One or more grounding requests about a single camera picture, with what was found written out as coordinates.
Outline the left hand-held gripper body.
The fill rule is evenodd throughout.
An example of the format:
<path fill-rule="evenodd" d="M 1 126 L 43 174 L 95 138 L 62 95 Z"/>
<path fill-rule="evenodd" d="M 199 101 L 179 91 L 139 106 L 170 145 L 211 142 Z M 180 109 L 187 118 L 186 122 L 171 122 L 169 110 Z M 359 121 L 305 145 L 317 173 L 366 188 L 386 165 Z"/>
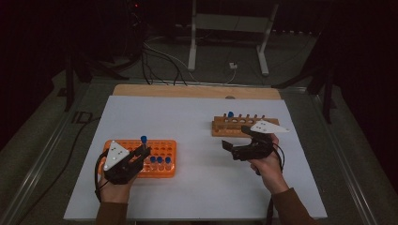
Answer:
<path fill-rule="evenodd" d="M 111 141 L 108 155 L 103 165 L 105 178 L 114 185 L 125 185 L 143 169 L 143 161 L 135 157 L 134 151 L 129 151 L 116 141 Z"/>

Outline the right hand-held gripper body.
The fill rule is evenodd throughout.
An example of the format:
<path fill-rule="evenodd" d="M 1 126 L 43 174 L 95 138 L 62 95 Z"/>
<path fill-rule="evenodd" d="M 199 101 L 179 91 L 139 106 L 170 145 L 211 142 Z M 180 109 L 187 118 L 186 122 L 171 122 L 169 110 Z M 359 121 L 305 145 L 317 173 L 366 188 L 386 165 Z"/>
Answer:
<path fill-rule="evenodd" d="M 286 133 L 289 129 L 270 122 L 260 120 L 251 128 L 251 142 L 248 145 L 233 146 L 233 160 L 261 159 L 268 157 L 276 151 L 278 145 L 273 142 L 271 135 L 275 133 Z"/>

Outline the wooden test tube rack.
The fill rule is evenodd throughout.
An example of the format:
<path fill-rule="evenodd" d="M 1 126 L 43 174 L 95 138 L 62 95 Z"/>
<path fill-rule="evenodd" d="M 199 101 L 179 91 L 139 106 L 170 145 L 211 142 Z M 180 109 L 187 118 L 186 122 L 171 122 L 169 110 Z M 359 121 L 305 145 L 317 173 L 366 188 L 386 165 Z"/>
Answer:
<path fill-rule="evenodd" d="M 258 117 L 256 114 L 250 116 L 230 116 L 226 114 L 223 116 L 215 116 L 212 121 L 211 134 L 214 137 L 235 137 L 235 138 L 248 138 L 248 135 L 241 131 L 242 126 L 252 127 L 256 122 L 264 120 L 273 125 L 279 125 L 277 118 L 266 118 L 264 115 Z"/>

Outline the orange plastic test tube rack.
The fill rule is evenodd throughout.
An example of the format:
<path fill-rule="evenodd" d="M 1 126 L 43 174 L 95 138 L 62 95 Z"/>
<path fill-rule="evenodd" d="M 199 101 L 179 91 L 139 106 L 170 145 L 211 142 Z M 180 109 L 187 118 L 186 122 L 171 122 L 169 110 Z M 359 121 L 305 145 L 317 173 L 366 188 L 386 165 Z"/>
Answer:
<path fill-rule="evenodd" d="M 111 141 L 116 141 L 121 144 L 129 151 L 136 150 L 140 145 L 140 140 L 108 140 L 103 147 L 103 151 L 108 151 Z M 157 170 L 150 170 L 150 157 L 147 162 L 144 162 L 144 168 L 138 173 L 139 178 L 171 178 L 175 175 L 176 172 L 176 142 L 174 140 L 149 140 L 146 144 L 151 148 L 150 157 L 162 157 L 164 170 L 158 170 L 158 162 L 157 162 Z M 165 170 L 165 158 L 170 157 L 172 160 L 172 170 Z"/>

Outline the person's right hand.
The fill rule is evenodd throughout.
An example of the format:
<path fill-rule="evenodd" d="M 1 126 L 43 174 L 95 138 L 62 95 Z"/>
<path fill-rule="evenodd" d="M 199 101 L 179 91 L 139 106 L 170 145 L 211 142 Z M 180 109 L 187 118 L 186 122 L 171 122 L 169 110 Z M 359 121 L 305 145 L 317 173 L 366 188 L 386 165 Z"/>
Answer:
<path fill-rule="evenodd" d="M 267 190 L 272 194 L 279 194 L 289 189 L 283 178 L 281 160 L 273 151 L 268 157 L 250 159 L 251 168 L 259 173 Z"/>

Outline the person's left hand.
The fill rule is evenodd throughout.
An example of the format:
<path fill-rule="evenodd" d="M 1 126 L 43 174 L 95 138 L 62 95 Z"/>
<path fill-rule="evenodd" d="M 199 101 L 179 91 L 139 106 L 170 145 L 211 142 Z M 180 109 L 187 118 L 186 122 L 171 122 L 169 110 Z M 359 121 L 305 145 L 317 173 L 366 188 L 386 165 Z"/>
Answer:
<path fill-rule="evenodd" d="M 128 203 L 130 199 L 130 190 L 135 177 L 124 185 L 115 185 L 110 183 L 104 177 L 99 180 L 99 193 L 103 203 Z"/>

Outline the white table mat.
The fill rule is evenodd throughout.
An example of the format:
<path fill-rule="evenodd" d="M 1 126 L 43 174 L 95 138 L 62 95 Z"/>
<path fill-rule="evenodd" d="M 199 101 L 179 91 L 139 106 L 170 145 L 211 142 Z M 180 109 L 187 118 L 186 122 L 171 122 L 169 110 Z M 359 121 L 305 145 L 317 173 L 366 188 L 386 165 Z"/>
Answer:
<path fill-rule="evenodd" d="M 267 214 L 269 192 L 248 162 L 234 160 L 211 134 L 216 115 L 232 112 L 278 119 L 285 155 L 283 175 L 313 218 L 325 218 L 307 159 L 290 113 L 281 100 L 191 97 L 108 98 L 72 192 L 64 217 L 95 218 L 94 168 L 108 140 L 174 140 L 176 173 L 172 178 L 139 178 L 130 195 L 133 220 L 255 220 Z"/>

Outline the wooden table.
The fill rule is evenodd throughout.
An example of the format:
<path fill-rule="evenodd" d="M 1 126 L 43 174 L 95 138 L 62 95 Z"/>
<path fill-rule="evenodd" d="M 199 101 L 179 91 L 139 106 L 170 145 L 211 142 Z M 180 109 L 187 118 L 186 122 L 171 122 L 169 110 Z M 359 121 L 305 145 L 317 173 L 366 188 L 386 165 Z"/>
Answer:
<path fill-rule="evenodd" d="M 277 89 L 233 86 L 118 84 L 113 95 L 166 98 L 281 99 Z"/>

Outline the black stand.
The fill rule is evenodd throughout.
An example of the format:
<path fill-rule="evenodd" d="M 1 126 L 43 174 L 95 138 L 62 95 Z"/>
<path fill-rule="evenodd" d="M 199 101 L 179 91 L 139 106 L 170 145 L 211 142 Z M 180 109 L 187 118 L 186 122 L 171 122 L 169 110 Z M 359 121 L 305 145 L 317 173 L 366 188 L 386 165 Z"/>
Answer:
<path fill-rule="evenodd" d="M 329 35 L 326 32 L 321 32 L 303 64 L 300 73 L 285 82 L 273 84 L 272 87 L 285 89 L 295 83 L 311 78 L 311 81 L 306 87 L 306 92 L 309 95 L 318 95 L 320 91 L 323 91 L 322 115 L 330 124 L 332 84 L 335 66 L 336 59 L 333 48 L 330 47 Z"/>
<path fill-rule="evenodd" d="M 98 61 L 95 61 L 83 54 L 82 52 L 71 52 L 67 51 L 65 53 L 65 74 L 66 74 L 66 88 L 65 88 L 65 96 L 66 96 L 66 107 L 65 111 L 68 112 L 75 100 L 74 94 L 74 72 L 79 70 L 87 70 L 88 66 L 92 68 L 98 69 L 101 72 L 104 72 L 106 75 L 109 75 L 111 78 L 116 80 L 125 81 L 127 77 L 123 77 L 117 74 L 115 71 L 110 68 L 104 66 Z"/>

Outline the white metal stand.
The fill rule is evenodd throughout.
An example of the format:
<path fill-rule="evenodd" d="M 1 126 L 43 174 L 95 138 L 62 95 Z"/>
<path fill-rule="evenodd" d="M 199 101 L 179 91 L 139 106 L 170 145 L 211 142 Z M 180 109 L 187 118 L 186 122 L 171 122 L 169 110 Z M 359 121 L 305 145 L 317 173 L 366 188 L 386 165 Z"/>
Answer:
<path fill-rule="evenodd" d="M 188 58 L 188 71 L 195 71 L 196 64 L 196 31 L 198 29 L 238 31 L 262 33 L 263 40 L 256 46 L 256 54 L 259 62 L 261 74 L 269 74 L 268 63 L 265 49 L 274 24 L 274 20 L 279 9 L 277 3 L 272 4 L 272 8 L 267 17 L 252 17 L 238 15 L 205 14 L 197 12 L 197 0 L 191 0 L 191 46 Z"/>

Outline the dark equipment rack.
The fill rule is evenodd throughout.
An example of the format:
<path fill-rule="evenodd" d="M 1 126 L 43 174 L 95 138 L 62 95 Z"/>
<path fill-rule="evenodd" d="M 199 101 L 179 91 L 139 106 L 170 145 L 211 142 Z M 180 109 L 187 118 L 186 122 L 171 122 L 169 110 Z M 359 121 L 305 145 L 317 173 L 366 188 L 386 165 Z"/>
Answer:
<path fill-rule="evenodd" d="M 143 9 L 140 0 L 124 0 L 127 31 L 124 56 L 135 62 L 140 58 L 144 42 Z"/>

